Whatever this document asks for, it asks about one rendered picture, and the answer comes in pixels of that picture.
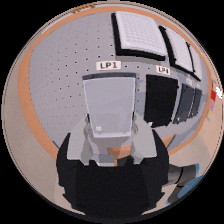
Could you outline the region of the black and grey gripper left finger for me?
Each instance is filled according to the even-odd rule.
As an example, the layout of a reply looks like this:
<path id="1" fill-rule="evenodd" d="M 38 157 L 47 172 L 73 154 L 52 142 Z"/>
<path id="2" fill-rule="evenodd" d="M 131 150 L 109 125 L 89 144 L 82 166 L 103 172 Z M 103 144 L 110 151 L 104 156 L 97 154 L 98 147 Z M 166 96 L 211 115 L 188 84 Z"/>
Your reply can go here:
<path id="1" fill-rule="evenodd" d="M 69 170 L 77 166 L 89 165 L 93 156 L 93 150 L 88 140 L 89 114 L 77 123 L 65 137 L 56 159 L 56 168 L 59 178 L 59 186 L 64 187 L 64 177 Z"/>

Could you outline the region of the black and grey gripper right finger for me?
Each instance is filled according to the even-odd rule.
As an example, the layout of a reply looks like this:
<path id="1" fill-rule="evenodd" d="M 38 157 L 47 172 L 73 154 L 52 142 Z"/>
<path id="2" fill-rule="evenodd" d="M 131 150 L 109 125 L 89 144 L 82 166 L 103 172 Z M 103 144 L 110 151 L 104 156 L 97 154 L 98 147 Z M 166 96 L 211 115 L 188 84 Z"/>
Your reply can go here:
<path id="1" fill-rule="evenodd" d="M 134 164 L 144 164 L 157 170 L 162 185 L 168 184 L 169 155 L 163 141 L 145 120 L 135 111 L 132 115 L 135 137 L 132 140 L 130 155 Z"/>

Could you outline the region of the white button panel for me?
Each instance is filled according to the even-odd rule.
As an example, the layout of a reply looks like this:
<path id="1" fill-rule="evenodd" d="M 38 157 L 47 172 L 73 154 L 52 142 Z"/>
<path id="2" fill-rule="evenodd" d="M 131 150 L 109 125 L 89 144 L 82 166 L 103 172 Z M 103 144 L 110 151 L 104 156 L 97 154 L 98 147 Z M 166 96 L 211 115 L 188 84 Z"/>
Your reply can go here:
<path id="1" fill-rule="evenodd" d="M 52 142 L 55 144 L 54 141 Z M 59 149 L 56 144 L 55 146 Z M 114 155 L 93 155 L 91 160 L 95 160 L 98 166 L 115 166 Z"/>

